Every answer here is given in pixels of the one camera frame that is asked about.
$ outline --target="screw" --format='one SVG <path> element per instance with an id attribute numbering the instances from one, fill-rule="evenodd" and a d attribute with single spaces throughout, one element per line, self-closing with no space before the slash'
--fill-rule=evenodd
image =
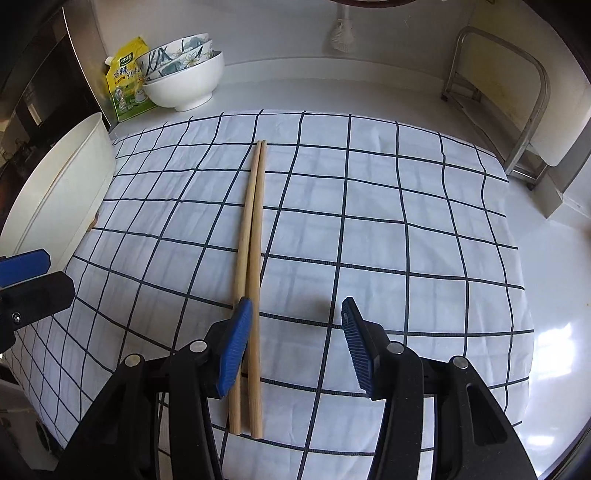
<path id="1" fill-rule="evenodd" d="M 135 367 L 140 362 L 141 357 L 139 355 L 136 355 L 135 353 L 128 355 L 125 359 L 125 365 L 127 365 L 128 367 Z"/>
<path id="2" fill-rule="evenodd" d="M 462 370 L 468 368 L 468 365 L 470 365 L 470 363 L 468 363 L 468 360 L 466 360 L 464 357 L 462 356 L 455 356 L 453 358 L 453 364 L 458 367 L 461 368 Z"/>
<path id="3" fill-rule="evenodd" d="M 195 342 L 193 342 L 191 344 L 191 346 L 189 347 L 189 349 L 193 352 L 193 353 L 200 353 L 203 352 L 205 349 L 207 348 L 207 343 L 204 342 L 203 340 L 197 340 Z"/>
<path id="4" fill-rule="evenodd" d="M 388 352 L 393 353 L 394 355 L 400 355 L 404 352 L 404 345 L 400 342 L 390 342 L 386 347 Z"/>

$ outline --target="seasoning packet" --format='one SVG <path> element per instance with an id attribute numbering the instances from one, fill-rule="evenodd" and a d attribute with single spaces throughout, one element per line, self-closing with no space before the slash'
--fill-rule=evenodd
<path id="1" fill-rule="evenodd" d="M 136 65 L 136 59 L 149 50 L 143 39 L 136 37 L 111 60 L 107 84 L 120 122 L 156 106 L 144 93 L 144 75 Z"/>

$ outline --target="wooden chopstick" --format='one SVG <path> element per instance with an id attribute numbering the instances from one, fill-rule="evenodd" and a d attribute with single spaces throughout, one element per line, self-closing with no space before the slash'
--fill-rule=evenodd
<path id="1" fill-rule="evenodd" d="M 248 339 L 248 411 L 251 437 L 262 438 L 261 359 L 259 345 L 259 294 L 261 289 L 262 203 L 265 189 L 267 142 L 263 140 L 256 172 L 256 188 L 252 210 L 251 244 L 246 293 L 252 301 L 252 326 Z"/>
<path id="2" fill-rule="evenodd" d="M 246 272 L 248 268 L 248 251 L 251 241 L 252 208 L 254 205 L 256 173 L 258 170 L 260 153 L 261 142 L 258 142 L 256 144 L 254 155 L 252 156 L 251 174 L 248 179 L 244 210 L 242 211 L 240 239 L 238 241 L 238 259 L 236 260 L 236 272 L 234 275 L 234 306 L 236 306 L 240 299 L 246 295 Z M 234 435 L 240 435 L 242 433 L 241 383 L 242 364 L 238 369 L 236 382 L 230 389 L 229 394 L 230 433 L 233 433 Z"/>

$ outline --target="white bucket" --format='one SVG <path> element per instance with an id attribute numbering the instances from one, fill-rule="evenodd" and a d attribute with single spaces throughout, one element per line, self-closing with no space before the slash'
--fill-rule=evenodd
<path id="1" fill-rule="evenodd" d="M 44 248 L 63 270 L 113 179 L 115 156 L 102 114 L 70 130 L 27 179 L 0 234 L 0 255 Z"/>

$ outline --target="white tablecloth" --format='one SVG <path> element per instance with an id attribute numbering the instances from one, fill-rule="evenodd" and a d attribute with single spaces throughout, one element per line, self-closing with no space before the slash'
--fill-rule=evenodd
<path id="1" fill-rule="evenodd" d="M 384 403 L 359 389 L 340 325 L 347 296 L 421 356 L 466 355 L 519 423 L 534 338 L 497 160 L 395 122 L 263 111 L 159 125 L 114 145 L 98 224 L 66 270 L 73 307 L 19 330 L 7 353 L 60 443 L 127 354 L 166 356 L 229 317 L 253 144 L 263 139 L 264 438 L 228 435 L 227 403 L 212 400 L 224 476 L 366 478 Z M 425 402 L 420 476 L 429 478 Z M 164 399 L 163 478 L 167 416 Z"/>

